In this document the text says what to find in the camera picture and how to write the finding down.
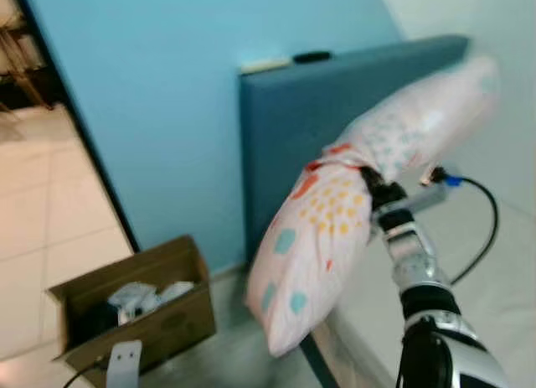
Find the pink patterned pillow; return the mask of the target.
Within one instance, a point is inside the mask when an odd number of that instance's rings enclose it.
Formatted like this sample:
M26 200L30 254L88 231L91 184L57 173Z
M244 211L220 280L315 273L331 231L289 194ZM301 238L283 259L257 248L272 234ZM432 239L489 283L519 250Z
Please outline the pink patterned pillow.
M373 186L440 162L490 116L498 82L489 56L436 71L357 116L301 171L246 288L272 354L294 349L338 304L378 223Z

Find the cream mattress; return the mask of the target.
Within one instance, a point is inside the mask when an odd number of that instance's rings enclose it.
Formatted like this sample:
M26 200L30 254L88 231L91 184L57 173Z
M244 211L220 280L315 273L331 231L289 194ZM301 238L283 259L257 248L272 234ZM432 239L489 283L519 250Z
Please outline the cream mattress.
M453 286L467 322L505 371L510 388L536 387L533 261L536 219L497 196L463 184L443 204L417 215ZM375 239L353 266L340 303L301 350L321 388L392 388L405 322L392 264Z

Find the white plastic bag blue print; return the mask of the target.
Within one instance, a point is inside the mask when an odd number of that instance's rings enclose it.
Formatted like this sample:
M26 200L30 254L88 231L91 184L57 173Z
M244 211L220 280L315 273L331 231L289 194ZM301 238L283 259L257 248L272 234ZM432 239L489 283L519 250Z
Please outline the white plastic bag blue print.
M124 324L156 311L162 305L191 292L193 288L195 285L192 282L180 281L166 286L163 292L158 292L157 286L131 282L112 293L106 302L116 312L117 323Z

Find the black remote control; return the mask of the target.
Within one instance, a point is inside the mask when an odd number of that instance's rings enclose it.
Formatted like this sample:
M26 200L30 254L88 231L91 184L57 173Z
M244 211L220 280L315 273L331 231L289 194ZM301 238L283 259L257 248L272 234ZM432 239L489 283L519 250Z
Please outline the black remote control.
M294 64L310 64L318 61L328 61L331 58L332 51L317 50L295 54L291 57L291 62Z

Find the black plastic bag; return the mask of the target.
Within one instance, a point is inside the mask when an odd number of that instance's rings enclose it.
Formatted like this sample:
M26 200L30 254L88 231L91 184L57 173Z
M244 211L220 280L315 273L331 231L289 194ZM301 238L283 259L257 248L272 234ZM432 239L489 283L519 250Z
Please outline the black plastic bag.
M104 332L117 327L118 324L117 308L107 301L97 303L80 315L74 323L76 342L80 344L99 337Z

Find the brown cardboard box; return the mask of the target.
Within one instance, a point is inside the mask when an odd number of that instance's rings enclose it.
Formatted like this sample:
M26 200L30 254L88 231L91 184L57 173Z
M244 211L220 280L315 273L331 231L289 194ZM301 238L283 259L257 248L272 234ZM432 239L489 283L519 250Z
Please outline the brown cardboard box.
M93 305L106 301L123 285L142 282L164 289L180 281L192 282L195 288L156 311L118 324L99 337L76 342L77 318ZM58 358L73 371L80 372L93 388L105 388L104 366L117 343L140 339L144 346L139 369L147 372L217 331L209 270L191 235L181 235L153 249L70 278L51 287L49 295L59 307Z

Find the white remote control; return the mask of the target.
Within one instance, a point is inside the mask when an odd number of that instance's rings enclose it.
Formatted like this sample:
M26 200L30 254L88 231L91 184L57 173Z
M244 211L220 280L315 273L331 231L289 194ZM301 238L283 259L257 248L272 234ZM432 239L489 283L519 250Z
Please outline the white remote control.
M284 69L292 63L291 58L258 59L258 61L246 62L239 66L239 74L242 76L260 73L276 69Z

